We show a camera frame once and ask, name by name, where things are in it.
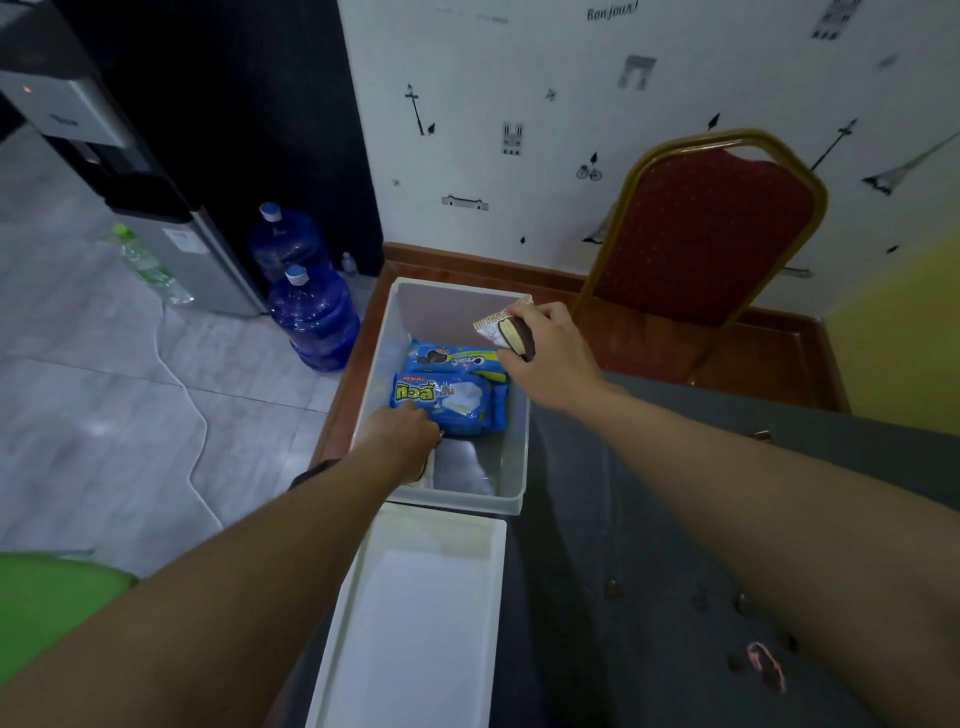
person's left hand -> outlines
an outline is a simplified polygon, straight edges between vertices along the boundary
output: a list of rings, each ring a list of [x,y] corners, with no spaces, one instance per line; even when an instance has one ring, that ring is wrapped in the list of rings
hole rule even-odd
[[[354,449],[382,460],[397,473],[398,483],[420,478],[430,450],[440,442],[440,428],[427,419],[426,412],[411,401],[396,409],[381,407],[360,429]]]

large blue water bottle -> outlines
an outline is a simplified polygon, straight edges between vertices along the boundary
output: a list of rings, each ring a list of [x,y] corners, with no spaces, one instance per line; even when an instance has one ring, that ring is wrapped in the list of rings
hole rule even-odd
[[[281,210],[277,203],[260,206],[257,220],[247,235],[253,260],[270,283],[283,278],[288,265],[330,267],[330,255],[313,220],[302,212]]]
[[[304,364],[320,372],[347,366],[360,319],[340,276],[329,268],[291,265],[274,283],[268,303]]]

green plastic seat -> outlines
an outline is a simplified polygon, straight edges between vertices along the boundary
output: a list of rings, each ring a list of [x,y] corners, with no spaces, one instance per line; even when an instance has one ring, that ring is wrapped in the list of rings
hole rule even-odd
[[[0,685],[134,584],[99,564],[0,553]]]

chair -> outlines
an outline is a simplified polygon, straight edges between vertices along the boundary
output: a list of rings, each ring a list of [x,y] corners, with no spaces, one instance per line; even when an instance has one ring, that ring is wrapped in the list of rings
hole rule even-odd
[[[135,583],[97,564],[0,553],[0,686]]]
[[[733,147],[756,147],[772,161],[738,157],[727,151]],[[688,366],[689,380],[817,230],[827,198],[823,183],[767,132],[705,133],[654,147],[623,183],[573,318],[582,320],[596,298],[717,328]]]

gray table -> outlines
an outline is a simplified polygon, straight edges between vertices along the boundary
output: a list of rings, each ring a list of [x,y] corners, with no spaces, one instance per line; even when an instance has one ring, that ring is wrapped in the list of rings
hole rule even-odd
[[[960,508],[960,438],[609,378],[692,419],[745,435],[769,430],[778,447]],[[802,643],[757,610],[740,614],[732,578],[568,418],[534,408],[527,495],[508,524],[491,726],[877,725]],[[610,579],[618,598],[606,594]],[[328,622],[288,681],[275,725],[304,724]],[[753,641],[783,664],[786,694],[747,665]]]

